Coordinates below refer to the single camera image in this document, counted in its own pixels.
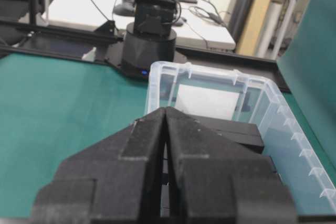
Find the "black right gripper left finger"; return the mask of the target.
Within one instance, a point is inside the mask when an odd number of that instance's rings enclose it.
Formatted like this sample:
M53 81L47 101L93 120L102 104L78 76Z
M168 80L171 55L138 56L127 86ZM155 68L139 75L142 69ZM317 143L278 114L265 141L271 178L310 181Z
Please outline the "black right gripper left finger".
M165 109L67 157L31 223L152 223L160 216Z

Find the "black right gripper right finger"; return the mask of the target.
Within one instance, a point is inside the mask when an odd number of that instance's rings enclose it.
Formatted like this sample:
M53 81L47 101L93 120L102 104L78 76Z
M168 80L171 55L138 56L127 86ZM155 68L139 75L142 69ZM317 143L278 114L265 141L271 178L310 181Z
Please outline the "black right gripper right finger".
M165 110L171 214L185 223L297 223L290 191L267 157Z

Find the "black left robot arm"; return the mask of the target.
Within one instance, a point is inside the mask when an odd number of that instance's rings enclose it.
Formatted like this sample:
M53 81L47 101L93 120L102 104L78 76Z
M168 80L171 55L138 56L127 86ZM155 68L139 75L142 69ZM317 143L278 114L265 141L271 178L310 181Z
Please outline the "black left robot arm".
M174 60L177 34L172 29L181 16L179 0L134 0L134 22L127 25L120 69L147 77L151 64Z

